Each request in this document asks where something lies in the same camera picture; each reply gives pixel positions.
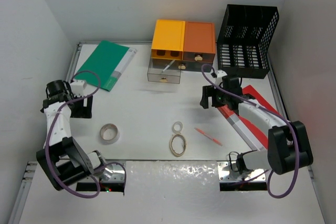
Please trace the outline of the green white pen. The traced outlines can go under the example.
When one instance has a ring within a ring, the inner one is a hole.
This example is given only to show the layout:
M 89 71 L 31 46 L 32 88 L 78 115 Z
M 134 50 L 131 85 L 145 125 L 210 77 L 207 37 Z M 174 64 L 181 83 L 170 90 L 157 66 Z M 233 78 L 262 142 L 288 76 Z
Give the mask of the green white pen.
M 167 66 L 165 66 L 164 69 L 162 70 L 161 74 L 164 73 L 174 62 L 175 62 L 175 60 L 172 60 Z

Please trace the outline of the transparent grey drawer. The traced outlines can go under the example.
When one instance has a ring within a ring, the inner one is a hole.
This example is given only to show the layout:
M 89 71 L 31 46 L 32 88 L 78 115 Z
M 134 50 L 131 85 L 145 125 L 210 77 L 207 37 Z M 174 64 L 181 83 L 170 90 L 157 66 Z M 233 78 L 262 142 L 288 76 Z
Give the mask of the transparent grey drawer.
M 179 84 L 181 80 L 181 70 L 178 65 L 181 61 L 175 60 L 175 62 L 161 74 L 165 66 L 167 66 L 172 60 L 155 59 L 151 58 L 147 71 L 147 78 L 149 82 L 160 82 Z
M 202 65 L 211 65 L 212 62 L 202 62 L 202 61 L 181 61 L 178 64 L 178 68 L 184 71 L 193 71 L 193 72 L 201 72 Z

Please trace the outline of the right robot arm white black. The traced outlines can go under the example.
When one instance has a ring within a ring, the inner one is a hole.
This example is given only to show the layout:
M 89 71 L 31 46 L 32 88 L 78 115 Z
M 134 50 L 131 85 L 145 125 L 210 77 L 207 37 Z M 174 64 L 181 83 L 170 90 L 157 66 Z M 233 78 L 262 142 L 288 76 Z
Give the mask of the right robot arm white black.
M 235 129 L 250 151 L 239 153 L 231 170 L 244 174 L 256 169 L 282 175 L 313 163 L 307 130 L 300 121 L 282 120 L 279 113 L 252 87 L 242 88 L 239 78 L 213 73 L 215 85 L 204 86 L 200 105 L 215 107 Z

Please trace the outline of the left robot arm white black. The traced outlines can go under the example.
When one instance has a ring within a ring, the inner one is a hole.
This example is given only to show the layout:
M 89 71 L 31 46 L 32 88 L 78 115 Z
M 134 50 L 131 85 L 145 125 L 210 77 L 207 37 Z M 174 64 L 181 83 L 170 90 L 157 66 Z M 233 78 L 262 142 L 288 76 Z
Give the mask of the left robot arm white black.
M 46 116 L 47 134 L 50 135 L 50 165 L 44 148 L 36 153 L 36 158 L 56 190 L 62 190 L 62 187 L 53 173 L 70 186 L 94 175 L 106 163 L 100 152 L 85 153 L 72 137 L 71 118 L 92 118 L 93 97 L 78 100 L 84 96 L 86 85 L 83 80 L 56 80 L 46 85 L 46 99 L 41 112 Z

